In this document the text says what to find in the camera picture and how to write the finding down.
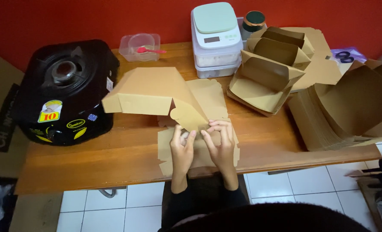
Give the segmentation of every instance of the jar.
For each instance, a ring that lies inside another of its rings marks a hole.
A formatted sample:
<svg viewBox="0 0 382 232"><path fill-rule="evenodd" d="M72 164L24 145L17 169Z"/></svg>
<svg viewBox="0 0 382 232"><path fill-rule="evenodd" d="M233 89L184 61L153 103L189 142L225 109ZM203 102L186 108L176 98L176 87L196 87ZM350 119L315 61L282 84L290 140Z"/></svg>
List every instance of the jar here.
<svg viewBox="0 0 382 232"><path fill-rule="evenodd" d="M251 34L266 28L266 17L260 11L250 11L244 17L243 26L241 27L241 39L247 40Z"/></svg>

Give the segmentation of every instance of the pink plastic spoon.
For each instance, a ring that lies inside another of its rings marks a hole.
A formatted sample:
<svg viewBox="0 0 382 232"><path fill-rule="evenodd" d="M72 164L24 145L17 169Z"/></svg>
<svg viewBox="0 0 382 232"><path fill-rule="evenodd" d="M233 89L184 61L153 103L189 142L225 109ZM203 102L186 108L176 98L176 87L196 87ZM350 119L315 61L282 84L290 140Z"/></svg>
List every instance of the pink plastic spoon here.
<svg viewBox="0 0 382 232"><path fill-rule="evenodd" d="M146 49L144 47L139 47L137 49L137 53L144 53L144 52L166 53L167 51L163 51L163 50L151 50L151 49Z"/></svg>

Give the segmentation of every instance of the red wall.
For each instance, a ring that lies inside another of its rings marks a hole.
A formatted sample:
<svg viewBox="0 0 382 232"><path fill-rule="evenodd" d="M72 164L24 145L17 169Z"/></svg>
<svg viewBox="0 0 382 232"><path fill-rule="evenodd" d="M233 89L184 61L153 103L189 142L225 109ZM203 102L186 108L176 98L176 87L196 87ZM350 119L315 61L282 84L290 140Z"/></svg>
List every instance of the red wall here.
<svg viewBox="0 0 382 232"><path fill-rule="evenodd" d="M0 0L0 56L25 70L43 45L99 38L118 48L124 35L157 33L162 43L191 41L190 12L213 0ZM382 1L228 0L238 17L250 10L268 26L321 29L331 48L382 54Z"/></svg>

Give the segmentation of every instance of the wooden table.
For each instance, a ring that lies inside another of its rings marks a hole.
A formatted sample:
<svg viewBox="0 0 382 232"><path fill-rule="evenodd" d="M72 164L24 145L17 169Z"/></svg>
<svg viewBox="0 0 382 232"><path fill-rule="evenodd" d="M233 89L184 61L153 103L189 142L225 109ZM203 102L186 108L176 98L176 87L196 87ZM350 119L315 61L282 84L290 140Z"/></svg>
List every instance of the wooden table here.
<svg viewBox="0 0 382 232"><path fill-rule="evenodd" d="M118 78L136 67L175 66L183 78L197 78L192 43L161 46L167 50L159 61L121 62ZM231 77L217 78L225 89ZM271 118L225 96L229 117L240 141L239 173L305 168L381 158L375 145L349 147L340 151L306 152L304 142L287 108ZM115 113L109 133L80 145L52 147L31 143L16 193L32 194L76 189L98 189L169 180L157 159L157 117ZM215 167L189 171L190 177L209 176Z"/></svg>

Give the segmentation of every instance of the clear plastic container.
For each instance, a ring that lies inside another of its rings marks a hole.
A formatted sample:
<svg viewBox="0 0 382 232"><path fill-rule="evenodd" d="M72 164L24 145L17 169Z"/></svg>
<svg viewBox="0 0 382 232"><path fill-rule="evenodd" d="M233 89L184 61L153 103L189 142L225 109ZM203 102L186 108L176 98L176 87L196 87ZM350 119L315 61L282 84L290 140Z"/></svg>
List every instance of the clear plastic container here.
<svg viewBox="0 0 382 232"><path fill-rule="evenodd" d="M203 49L197 42L194 28L194 14L191 11L191 33L192 48L194 51L194 61L196 67L235 65L241 57L240 51L243 49L243 41L240 40L236 45L218 49Z"/></svg>
<svg viewBox="0 0 382 232"><path fill-rule="evenodd" d="M195 69L197 70L198 78L214 78L222 76L231 76L237 71L241 64L241 59L237 60L237 63L232 65L214 66L214 67L198 67L195 63Z"/></svg>
<svg viewBox="0 0 382 232"><path fill-rule="evenodd" d="M121 54L128 62L157 61L160 58L158 53L137 53L137 49L139 47L145 47L151 50L159 50L160 44L161 41L158 34L140 33L136 35L126 35L121 39L119 54Z"/></svg>

